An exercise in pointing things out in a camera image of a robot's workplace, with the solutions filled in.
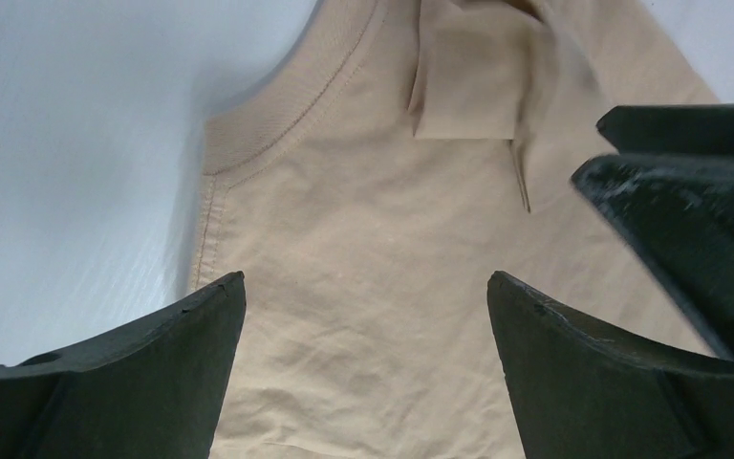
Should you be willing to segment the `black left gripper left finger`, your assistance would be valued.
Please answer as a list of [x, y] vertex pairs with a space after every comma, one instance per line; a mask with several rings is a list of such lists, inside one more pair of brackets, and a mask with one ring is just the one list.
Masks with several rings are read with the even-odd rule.
[[206, 458], [246, 315], [242, 273], [0, 365], [0, 458]]

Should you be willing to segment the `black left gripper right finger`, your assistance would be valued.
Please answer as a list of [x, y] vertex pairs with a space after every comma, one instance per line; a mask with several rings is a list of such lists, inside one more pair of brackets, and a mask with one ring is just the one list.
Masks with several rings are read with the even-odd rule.
[[505, 272], [487, 306], [529, 458], [734, 458], [734, 361], [575, 310]]

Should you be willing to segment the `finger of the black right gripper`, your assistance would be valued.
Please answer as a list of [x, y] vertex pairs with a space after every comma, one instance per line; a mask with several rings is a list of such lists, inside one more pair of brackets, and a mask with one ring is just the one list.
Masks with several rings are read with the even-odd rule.
[[734, 361], [734, 160], [605, 155], [572, 184], [713, 352]]
[[596, 129], [621, 153], [734, 158], [734, 104], [618, 105]]

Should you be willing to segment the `beige t-shirt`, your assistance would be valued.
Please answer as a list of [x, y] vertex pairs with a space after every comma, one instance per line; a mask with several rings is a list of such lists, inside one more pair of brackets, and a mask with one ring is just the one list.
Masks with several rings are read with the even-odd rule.
[[521, 457], [497, 271], [703, 351], [570, 177], [612, 107], [714, 100], [638, 1], [324, 2], [206, 127], [193, 283], [248, 303], [211, 456]]

